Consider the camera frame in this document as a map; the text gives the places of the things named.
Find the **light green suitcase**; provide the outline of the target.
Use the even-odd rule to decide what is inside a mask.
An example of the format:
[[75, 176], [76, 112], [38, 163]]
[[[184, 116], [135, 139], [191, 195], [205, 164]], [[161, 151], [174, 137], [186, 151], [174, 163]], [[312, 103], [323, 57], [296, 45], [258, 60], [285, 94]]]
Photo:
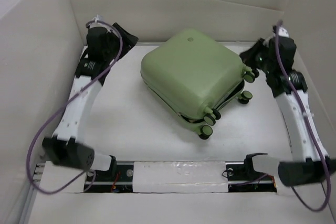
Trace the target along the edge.
[[147, 53], [140, 74], [147, 87], [201, 139], [213, 134], [220, 110], [233, 99], [253, 97], [245, 83], [258, 74], [240, 56], [193, 28], [187, 28]]

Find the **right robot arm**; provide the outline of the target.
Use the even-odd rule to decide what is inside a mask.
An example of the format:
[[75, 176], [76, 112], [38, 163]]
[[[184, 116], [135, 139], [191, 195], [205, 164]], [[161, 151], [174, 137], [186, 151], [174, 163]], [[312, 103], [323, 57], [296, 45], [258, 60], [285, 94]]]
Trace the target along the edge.
[[277, 167], [280, 181], [286, 187], [314, 184], [326, 180], [321, 158], [324, 157], [329, 174], [335, 173], [335, 159], [330, 158], [321, 143], [314, 145], [311, 132], [318, 137], [308, 104], [308, 86], [304, 75], [293, 69], [296, 44], [288, 37], [258, 39], [248, 50], [240, 53], [243, 63], [266, 75], [266, 83], [278, 103], [289, 135], [293, 160], [281, 161]]

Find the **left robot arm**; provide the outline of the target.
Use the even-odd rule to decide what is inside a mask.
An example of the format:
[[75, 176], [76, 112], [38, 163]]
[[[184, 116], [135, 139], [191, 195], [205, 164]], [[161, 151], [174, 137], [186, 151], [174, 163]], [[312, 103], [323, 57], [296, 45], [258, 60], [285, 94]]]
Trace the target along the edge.
[[70, 103], [61, 109], [61, 121], [52, 136], [43, 139], [42, 146], [54, 165], [99, 171], [105, 180], [112, 180], [117, 175], [116, 159], [85, 144], [86, 123], [111, 66], [139, 39], [118, 23], [92, 20], [86, 27], [87, 43], [75, 70]]

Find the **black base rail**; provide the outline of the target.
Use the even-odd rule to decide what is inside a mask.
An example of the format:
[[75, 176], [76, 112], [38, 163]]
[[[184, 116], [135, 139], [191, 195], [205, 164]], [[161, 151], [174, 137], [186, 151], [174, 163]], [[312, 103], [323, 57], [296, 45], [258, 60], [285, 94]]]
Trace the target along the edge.
[[275, 193], [272, 176], [247, 175], [243, 162], [117, 162], [112, 175], [90, 172], [89, 193]]

